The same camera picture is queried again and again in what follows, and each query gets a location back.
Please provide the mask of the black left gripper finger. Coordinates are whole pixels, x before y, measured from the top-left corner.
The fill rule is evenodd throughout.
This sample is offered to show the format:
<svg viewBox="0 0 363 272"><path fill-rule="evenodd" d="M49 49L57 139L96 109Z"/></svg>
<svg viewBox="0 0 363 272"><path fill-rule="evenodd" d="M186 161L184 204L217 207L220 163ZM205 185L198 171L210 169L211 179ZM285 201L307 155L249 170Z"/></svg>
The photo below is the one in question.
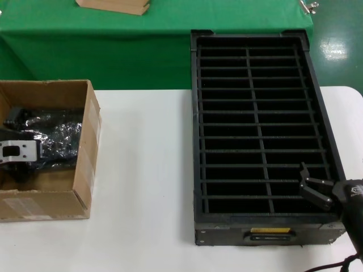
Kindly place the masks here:
<svg viewBox="0 0 363 272"><path fill-rule="evenodd" d="M16 183L25 183L35 179L37 176L36 163L14 163L7 166L9 175Z"/></svg>
<svg viewBox="0 0 363 272"><path fill-rule="evenodd" d="M21 107L12 107L3 121L3 125L11 130L21 130L28 117L29 111Z"/></svg>

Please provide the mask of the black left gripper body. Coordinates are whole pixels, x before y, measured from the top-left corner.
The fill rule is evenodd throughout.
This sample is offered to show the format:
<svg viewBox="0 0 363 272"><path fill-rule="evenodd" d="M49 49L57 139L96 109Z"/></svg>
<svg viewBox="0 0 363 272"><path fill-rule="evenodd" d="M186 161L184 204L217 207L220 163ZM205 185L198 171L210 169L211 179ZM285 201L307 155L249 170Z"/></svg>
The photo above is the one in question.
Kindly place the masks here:
<svg viewBox="0 0 363 272"><path fill-rule="evenodd" d="M43 144L32 133L1 128L1 159L43 158Z"/></svg>

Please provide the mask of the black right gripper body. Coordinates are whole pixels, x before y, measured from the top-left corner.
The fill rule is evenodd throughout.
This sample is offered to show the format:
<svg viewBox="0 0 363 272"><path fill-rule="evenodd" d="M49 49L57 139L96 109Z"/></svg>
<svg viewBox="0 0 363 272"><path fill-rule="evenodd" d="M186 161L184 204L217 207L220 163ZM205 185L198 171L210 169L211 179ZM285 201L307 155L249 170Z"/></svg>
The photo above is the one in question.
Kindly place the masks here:
<svg viewBox="0 0 363 272"><path fill-rule="evenodd" d="M341 205L341 221L348 236L357 254L362 254L362 180L338 181L332 194Z"/></svg>

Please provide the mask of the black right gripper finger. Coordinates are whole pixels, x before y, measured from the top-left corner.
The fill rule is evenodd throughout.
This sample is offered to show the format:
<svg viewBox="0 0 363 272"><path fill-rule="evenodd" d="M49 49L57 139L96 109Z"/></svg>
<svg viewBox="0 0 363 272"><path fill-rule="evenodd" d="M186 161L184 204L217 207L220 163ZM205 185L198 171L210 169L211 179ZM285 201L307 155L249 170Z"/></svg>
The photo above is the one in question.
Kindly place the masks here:
<svg viewBox="0 0 363 272"><path fill-rule="evenodd" d="M334 204L331 197L334 182L311 177L304 162L300 165L300 176L300 195L320 209L329 211Z"/></svg>

